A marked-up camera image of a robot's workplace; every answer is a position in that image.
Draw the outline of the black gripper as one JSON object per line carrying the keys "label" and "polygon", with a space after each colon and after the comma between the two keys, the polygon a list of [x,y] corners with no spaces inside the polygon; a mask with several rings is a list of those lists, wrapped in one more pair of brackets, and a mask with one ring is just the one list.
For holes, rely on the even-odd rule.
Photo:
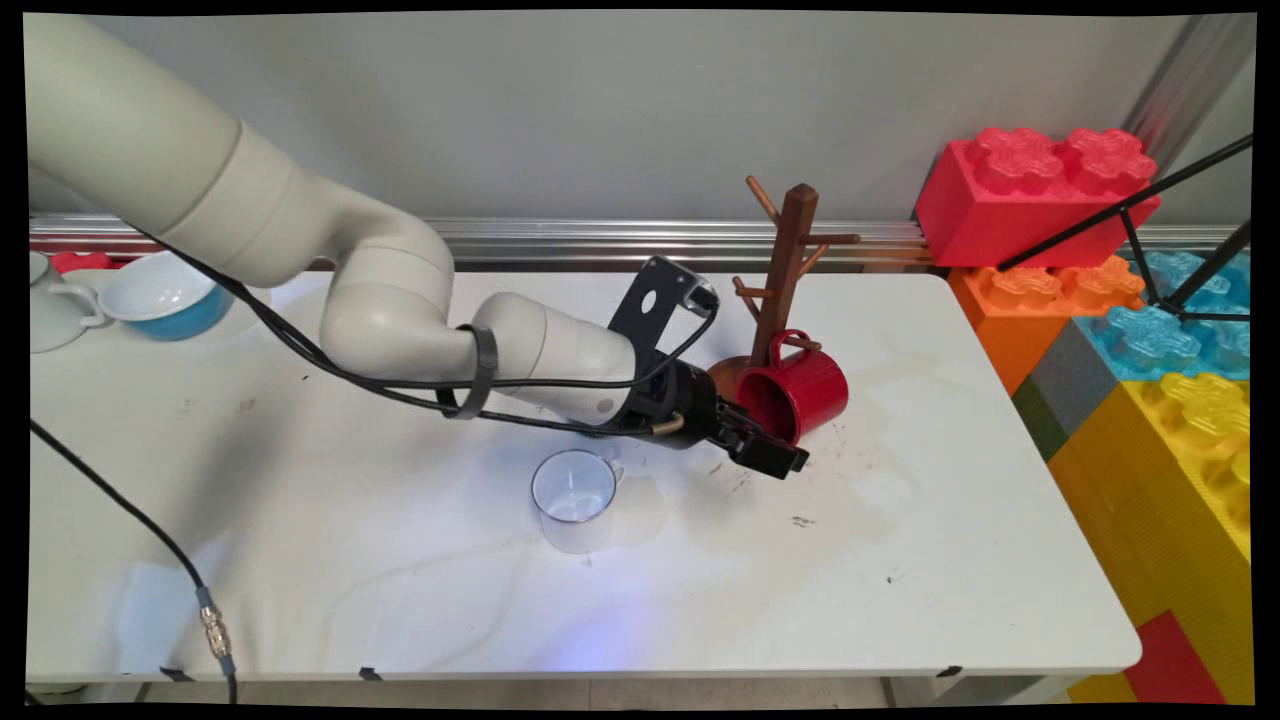
{"label": "black gripper", "polygon": [[621,410],[603,427],[609,430],[640,430],[668,425],[680,428],[639,439],[671,448],[709,443],[733,451],[733,461],[776,479],[801,471],[810,454],[769,433],[750,411],[722,398],[710,375],[684,360],[673,360],[654,378],[628,389]]}

